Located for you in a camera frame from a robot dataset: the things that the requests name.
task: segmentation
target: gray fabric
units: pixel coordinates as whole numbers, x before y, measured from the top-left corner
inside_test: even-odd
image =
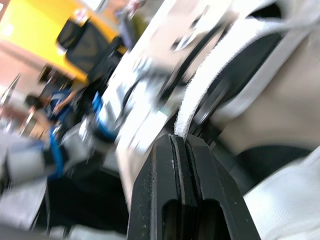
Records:
[[[0,131],[0,163],[5,160],[6,148],[30,142],[33,140]],[[38,213],[46,186],[47,180],[43,179],[5,191],[0,198],[0,222],[28,230]]]

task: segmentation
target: blue strap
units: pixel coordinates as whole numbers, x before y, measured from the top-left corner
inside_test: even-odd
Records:
[[[99,113],[102,108],[102,99],[98,92],[96,92],[94,95],[92,105],[93,105],[93,110],[96,113]]]
[[[115,141],[115,140],[116,140],[117,136],[116,136],[115,134],[107,131],[107,130],[105,129],[105,127],[100,123],[99,119],[97,119],[97,124],[98,124],[99,130],[102,132],[102,134],[103,134],[106,138],[108,138],[108,139],[110,139],[110,140],[112,140],[112,141]]]
[[[56,171],[53,175],[49,177],[49,179],[54,179],[61,177],[64,174],[64,160],[59,148],[59,144],[55,139],[54,129],[50,129],[50,150],[53,155],[53,160],[56,165]]]
[[[99,112],[102,109],[103,103],[102,103],[102,98],[101,98],[101,96],[99,95],[98,92],[96,92],[96,94],[94,95],[94,99],[92,101],[92,105],[93,105],[93,110],[96,113],[96,122],[98,124],[99,130],[102,132],[102,134],[106,138],[108,138],[108,139],[110,139],[112,141],[115,141],[117,136],[115,134],[109,132],[108,130],[106,130],[106,128],[100,123]]]

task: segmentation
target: black chair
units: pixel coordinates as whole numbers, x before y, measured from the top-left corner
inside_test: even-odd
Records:
[[[122,57],[118,52],[122,39],[115,37],[109,43],[90,19],[82,26],[68,19],[57,43],[66,49],[66,59],[87,74],[89,83],[108,78]]]

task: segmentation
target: white fabric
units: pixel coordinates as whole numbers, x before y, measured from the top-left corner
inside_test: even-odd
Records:
[[[320,5],[313,0],[309,0],[306,1],[299,14],[288,21],[256,19],[239,19],[236,21],[227,35],[198,68],[194,78],[188,84],[175,124],[175,133],[184,139],[186,138],[190,123],[201,99],[221,70],[238,53],[254,41],[271,33],[314,28],[319,21],[319,10]]]
[[[245,197],[262,240],[320,239],[320,147]]]

